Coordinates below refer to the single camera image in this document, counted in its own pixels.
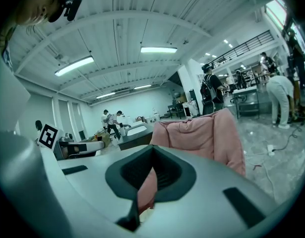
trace marble floor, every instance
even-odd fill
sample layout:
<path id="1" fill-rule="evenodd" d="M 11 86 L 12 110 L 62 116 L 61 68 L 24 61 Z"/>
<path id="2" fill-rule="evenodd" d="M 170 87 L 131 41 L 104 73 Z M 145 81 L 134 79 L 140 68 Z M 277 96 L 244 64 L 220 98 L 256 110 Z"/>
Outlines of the marble floor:
<path id="1" fill-rule="evenodd" d="M 268 155 L 267 145 L 272 145 L 274 149 L 283 148 L 296 126 L 300 126 L 299 123 L 282 130 L 273 126 L 270 114 L 262 114 L 259 119 L 258 116 L 240 117 L 236 119 L 236 126 L 245 153 L 246 177 L 278 204 L 283 203 L 294 195 L 305 171 L 305 124 L 301 130 L 295 131 L 297 138 L 291 137 L 287 148 L 275 151 L 273 156 Z M 101 154 L 120 151 L 117 143 L 116 139 L 112 139 Z"/>

